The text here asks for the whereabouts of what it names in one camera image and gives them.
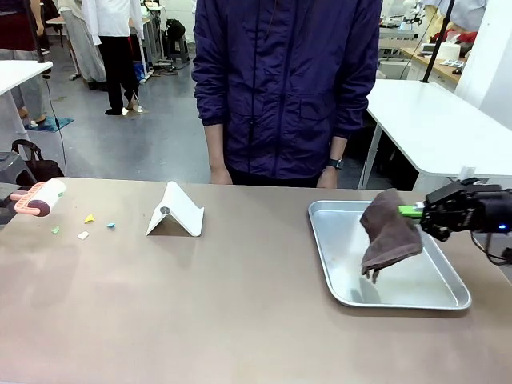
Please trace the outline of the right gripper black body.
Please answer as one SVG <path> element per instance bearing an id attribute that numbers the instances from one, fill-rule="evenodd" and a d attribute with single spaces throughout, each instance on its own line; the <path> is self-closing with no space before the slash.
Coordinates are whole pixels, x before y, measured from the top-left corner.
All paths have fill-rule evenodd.
<path id="1" fill-rule="evenodd" d="M 511 190 L 496 184 L 452 182 L 429 193 L 420 227 L 439 241 L 453 232 L 511 232 Z"/>

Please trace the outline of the person's left hand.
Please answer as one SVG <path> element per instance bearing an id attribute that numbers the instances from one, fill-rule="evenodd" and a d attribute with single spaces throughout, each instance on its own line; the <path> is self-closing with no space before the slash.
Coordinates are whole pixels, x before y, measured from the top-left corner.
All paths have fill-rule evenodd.
<path id="1" fill-rule="evenodd" d="M 320 176 L 317 188 L 323 189 L 336 189 L 338 187 L 338 170 L 331 166 L 328 166 L 322 172 Z"/>

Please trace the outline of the person's right hand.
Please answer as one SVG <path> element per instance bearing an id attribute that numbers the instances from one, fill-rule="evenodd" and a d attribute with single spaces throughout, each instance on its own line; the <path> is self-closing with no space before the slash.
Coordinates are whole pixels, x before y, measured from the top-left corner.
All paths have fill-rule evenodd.
<path id="1" fill-rule="evenodd" d="M 214 166 L 210 168 L 210 183 L 215 185 L 232 185 L 232 178 L 225 166 Z"/>

